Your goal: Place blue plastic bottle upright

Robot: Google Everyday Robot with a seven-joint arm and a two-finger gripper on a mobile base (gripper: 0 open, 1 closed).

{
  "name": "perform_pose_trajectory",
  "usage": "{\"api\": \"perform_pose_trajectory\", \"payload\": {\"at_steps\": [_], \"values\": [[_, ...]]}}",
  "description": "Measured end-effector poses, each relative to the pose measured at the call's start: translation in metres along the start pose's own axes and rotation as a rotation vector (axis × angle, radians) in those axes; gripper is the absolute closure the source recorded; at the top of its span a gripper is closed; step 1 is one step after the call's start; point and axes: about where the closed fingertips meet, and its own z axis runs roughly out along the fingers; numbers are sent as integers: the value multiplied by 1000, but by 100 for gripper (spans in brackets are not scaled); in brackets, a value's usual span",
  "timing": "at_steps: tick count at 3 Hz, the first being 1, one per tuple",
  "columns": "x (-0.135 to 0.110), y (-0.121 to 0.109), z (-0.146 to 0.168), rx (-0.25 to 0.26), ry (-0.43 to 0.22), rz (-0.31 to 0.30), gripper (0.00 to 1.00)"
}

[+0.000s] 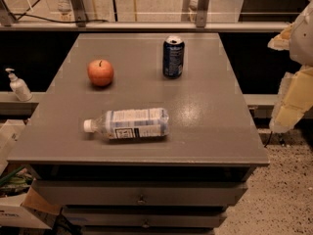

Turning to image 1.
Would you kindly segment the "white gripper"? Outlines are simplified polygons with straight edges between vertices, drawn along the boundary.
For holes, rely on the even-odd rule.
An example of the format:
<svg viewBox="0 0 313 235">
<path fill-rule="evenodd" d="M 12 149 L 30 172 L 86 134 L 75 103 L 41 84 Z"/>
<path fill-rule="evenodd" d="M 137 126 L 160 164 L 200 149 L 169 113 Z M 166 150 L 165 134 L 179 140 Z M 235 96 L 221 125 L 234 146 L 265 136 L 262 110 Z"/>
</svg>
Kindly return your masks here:
<svg viewBox="0 0 313 235">
<path fill-rule="evenodd" d="M 270 129 L 286 133 L 313 107 L 313 1 L 267 47 L 277 51 L 290 49 L 291 59 L 304 65 L 296 73 L 285 73 L 271 115 Z"/>
</svg>

